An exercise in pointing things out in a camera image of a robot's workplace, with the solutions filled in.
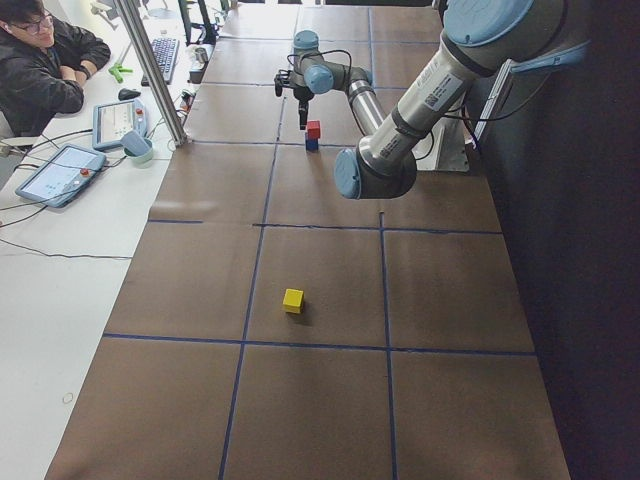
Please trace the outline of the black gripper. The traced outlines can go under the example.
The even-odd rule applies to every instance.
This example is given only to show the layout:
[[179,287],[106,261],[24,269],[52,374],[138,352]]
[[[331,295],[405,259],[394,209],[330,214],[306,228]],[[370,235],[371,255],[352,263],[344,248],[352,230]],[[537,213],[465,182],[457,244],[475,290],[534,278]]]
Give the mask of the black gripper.
[[299,129],[305,131],[308,122],[309,101],[313,99],[313,93],[307,87],[294,89],[294,97],[299,101],[298,116]]

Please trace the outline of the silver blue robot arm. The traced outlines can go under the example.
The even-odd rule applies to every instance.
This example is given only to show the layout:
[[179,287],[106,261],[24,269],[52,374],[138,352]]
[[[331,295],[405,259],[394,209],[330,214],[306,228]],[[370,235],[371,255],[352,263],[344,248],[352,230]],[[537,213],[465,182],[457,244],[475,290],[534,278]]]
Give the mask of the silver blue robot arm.
[[341,151],[334,166],[347,199],[386,199],[406,194],[417,165],[414,147],[477,78],[494,75],[507,61],[519,72],[557,71],[580,62],[589,44],[589,1],[448,1],[437,52],[397,104],[382,109],[368,73],[325,60],[318,35],[297,33],[290,69],[274,78],[277,94],[292,89],[301,125],[308,103],[331,90],[345,93],[363,136]]

